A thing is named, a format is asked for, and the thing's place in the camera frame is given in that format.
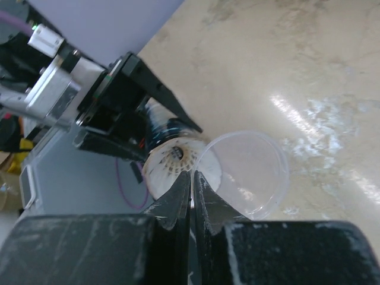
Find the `clear plastic tube lid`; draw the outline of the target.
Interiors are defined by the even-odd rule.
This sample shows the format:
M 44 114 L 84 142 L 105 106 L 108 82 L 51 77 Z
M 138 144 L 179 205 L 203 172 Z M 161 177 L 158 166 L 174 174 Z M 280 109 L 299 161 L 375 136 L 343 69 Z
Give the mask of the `clear plastic tube lid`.
M 194 170 L 211 189 L 251 220 L 274 212 L 289 188 L 287 157 L 277 142 L 256 131 L 236 131 L 209 142 Z

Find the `black BOKA shuttlecock tube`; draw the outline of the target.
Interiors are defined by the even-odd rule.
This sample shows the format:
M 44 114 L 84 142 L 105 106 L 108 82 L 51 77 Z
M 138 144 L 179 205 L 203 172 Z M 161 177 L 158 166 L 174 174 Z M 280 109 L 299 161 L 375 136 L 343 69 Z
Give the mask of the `black BOKA shuttlecock tube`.
M 164 195 L 183 171 L 203 173 L 211 188 L 218 190 L 220 162 L 202 135 L 154 100 L 148 101 L 145 111 L 148 158 L 142 173 L 153 199 Z

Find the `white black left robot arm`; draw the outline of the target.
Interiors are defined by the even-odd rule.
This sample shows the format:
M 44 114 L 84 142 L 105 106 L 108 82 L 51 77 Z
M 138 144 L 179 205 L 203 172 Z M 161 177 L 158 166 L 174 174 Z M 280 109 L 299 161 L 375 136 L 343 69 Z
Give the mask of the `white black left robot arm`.
M 154 99 L 178 125 L 200 127 L 133 52 L 103 66 L 70 44 L 29 1 L 1 2 L 1 113 L 43 126 L 80 128 L 74 144 L 143 162 L 153 139 L 144 107 Z

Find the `white shuttlecock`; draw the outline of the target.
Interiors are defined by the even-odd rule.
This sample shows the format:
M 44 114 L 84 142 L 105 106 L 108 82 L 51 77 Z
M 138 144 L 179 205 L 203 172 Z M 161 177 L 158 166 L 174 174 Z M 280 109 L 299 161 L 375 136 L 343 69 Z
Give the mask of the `white shuttlecock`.
M 182 171 L 190 171 L 197 160 L 196 151 L 188 145 L 174 145 L 163 151 L 163 158 L 159 161 L 169 173 L 179 174 Z

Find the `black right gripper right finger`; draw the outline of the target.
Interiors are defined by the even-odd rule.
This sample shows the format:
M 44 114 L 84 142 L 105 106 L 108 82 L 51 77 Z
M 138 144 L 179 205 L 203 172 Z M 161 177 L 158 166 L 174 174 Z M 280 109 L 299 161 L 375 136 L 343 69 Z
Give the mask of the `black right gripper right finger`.
M 250 221 L 194 174 L 203 284 L 378 284 L 379 263 L 345 221 Z

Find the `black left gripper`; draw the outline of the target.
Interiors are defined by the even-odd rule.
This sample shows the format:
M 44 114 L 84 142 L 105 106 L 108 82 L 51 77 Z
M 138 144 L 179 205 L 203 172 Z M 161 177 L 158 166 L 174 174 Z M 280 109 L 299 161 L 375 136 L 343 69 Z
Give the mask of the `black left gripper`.
M 130 78 L 124 67 L 130 60 Z M 167 88 L 145 62 L 127 52 L 101 72 L 78 105 L 76 124 L 81 128 L 73 146 L 82 151 L 144 162 L 147 153 L 144 118 L 139 107 L 145 93 L 177 116 L 183 123 L 203 130 L 185 112 L 171 89 Z

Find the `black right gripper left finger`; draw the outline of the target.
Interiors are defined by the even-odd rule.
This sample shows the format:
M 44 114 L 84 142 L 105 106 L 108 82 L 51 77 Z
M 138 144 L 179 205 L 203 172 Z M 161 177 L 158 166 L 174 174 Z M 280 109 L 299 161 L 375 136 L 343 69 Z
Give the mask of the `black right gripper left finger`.
M 186 284 L 191 174 L 140 214 L 29 216 L 1 247 L 2 284 Z

